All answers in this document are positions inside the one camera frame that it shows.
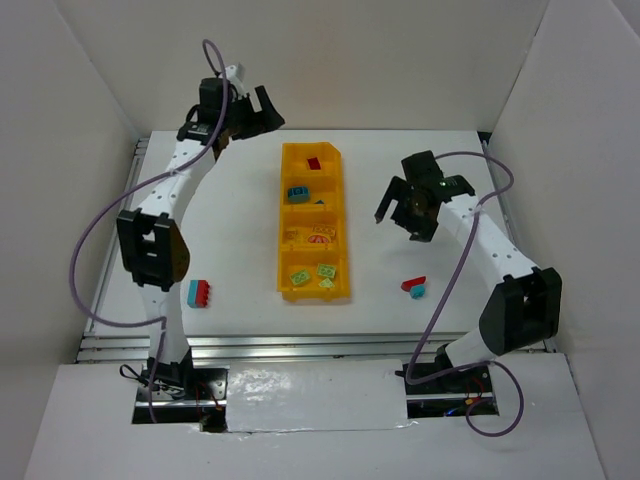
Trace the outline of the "red curved lego brick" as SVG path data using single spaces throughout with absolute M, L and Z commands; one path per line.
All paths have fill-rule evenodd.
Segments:
M 405 292 L 409 292 L 414 286 L 425 284 L 426 280 L 427 280 L 426 276 L 419 276 L 419 277 L 405 280 L 401 283 L 401 289 Z

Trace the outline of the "teal small lego brick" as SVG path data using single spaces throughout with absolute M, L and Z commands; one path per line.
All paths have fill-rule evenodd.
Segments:
M 409 295 L 412 299 L 422 298 L 426 293 L 424 284 L 414 285 L 409 289 Z

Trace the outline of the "red flower lego brick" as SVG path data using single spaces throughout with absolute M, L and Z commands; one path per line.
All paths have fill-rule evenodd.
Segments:
M 321 162 L 317 157 L 311 157 L 306 159 L 307 166 L 311 171 L 320 171 L 322 169 Z

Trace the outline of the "teal rounded lego brick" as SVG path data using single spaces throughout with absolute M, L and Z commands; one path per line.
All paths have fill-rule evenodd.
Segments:
M 286 191 L 286 200 L 290 204 L 307 203 L 311 199 L 311 193 L 306 186 L 294 186 Z

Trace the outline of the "yellow round orange-print lego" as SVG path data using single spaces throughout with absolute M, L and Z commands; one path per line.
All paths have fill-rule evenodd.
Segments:
M 332 238 L 324 234 L 313 233 L 307 237 L 307 242 L 311 244 L 331 244 Z

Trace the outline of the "lime green lego brick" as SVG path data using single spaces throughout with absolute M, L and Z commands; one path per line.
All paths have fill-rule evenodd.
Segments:
M 331 264 L 319 263 L 316 268 L 316 274 L 323 278 L 334 279 L 337 273 L 337 267 Z

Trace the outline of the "pale green lego brick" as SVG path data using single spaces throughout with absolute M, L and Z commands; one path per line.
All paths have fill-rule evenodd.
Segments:
M 333 289 L 336 287 L 335 283 L 330 278 L 324 278 L 318 286 L 323 289 Z

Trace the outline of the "red studded lego brick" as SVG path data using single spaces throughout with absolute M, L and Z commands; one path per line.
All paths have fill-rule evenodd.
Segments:
M 206 308 L 209 304 L 210 284 L 206 280 L 199 280 L 197 283 L 195 304 L 197 308 Z

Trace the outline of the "teal rectangular lego brick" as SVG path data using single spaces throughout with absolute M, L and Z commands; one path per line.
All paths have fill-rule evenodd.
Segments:
M 199 300 L 198 300 L 198 288 L 199 288 L 199 280 L 191 280 L 189 282 L 188 294 L 187 294 L 187 305 L 190 308 L 199 308 Z

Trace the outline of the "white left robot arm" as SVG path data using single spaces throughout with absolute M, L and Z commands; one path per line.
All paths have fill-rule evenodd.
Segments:
M 199 102 L 178 130 L 163 178 L 137 208 L 119 212 L 123 266 L 150 322 L 149 382 L 185 392 L 194 388 L 180 303 L 180 284 L 190 264 L 180 226 L 190 201 L 230 141 L 270 133 L 284 123 L 264 86 L 249 94 L 237 80 L 203 79 Z

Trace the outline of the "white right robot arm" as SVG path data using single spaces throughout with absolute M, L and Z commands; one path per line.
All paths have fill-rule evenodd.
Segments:
M 485 205 L 514 184 L 511 171 L 505 185 L 478 196 L 461 175 L 447 176 L 432 151 L 401 162 L 404 175 L 391 179 L 374 214 L 389 216 L 411 240 L 429 243 L 438 228 L 446 229 L 462 246 L 462 254 L 438 301 L 403 375 L 409 385 L 431 382 L 488 365 L 497 358 L 554 337 L 559 328 L 562 279 L 553 268 L 540 268 L 524 255 L 486 214 Z M 415 365 L 467 262 L 473 262 L 490 291 L 478 324 L 441 347 L 436 371 L 418 377 Z

